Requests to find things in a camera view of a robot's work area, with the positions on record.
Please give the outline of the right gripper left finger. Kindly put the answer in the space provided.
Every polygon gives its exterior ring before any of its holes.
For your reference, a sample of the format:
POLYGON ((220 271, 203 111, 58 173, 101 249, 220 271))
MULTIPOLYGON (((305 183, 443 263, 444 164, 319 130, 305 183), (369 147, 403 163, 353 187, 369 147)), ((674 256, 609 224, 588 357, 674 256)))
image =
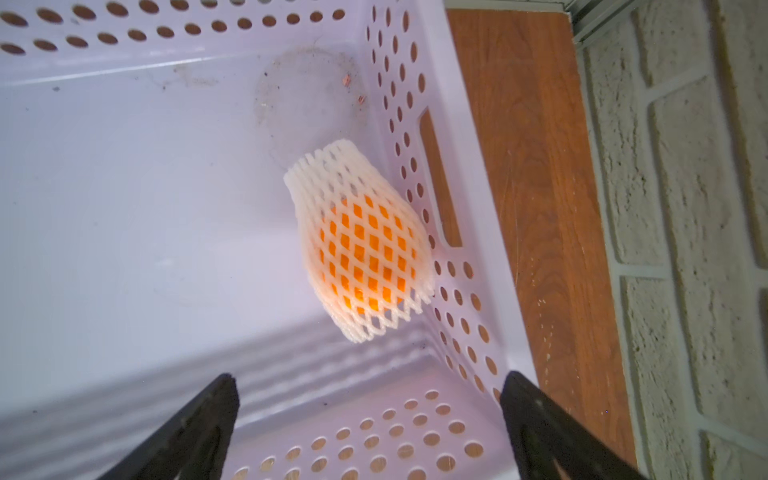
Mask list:
POLYGON ((235 378, 221 374, 103 479, 219 479, 239 410, 235 378))

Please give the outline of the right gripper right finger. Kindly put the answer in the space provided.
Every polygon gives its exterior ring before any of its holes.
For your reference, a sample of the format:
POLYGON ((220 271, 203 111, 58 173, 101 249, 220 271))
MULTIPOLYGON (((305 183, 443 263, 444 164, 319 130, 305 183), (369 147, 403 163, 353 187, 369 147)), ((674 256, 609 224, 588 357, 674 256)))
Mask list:
POLYGON ((506 376, 500 406, 523 479, 643 477, 518 371, 506 376))

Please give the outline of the orange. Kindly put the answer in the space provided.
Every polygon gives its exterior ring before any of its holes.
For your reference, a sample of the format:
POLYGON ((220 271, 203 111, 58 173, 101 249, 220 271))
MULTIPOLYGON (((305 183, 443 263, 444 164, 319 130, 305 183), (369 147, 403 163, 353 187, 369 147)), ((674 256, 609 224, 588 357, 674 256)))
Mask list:
POLYGON ((426 229, 352 141, 304 155, 283 180, 308 280, 349 341, 395 330, 431 303, 436 280, 426 229))

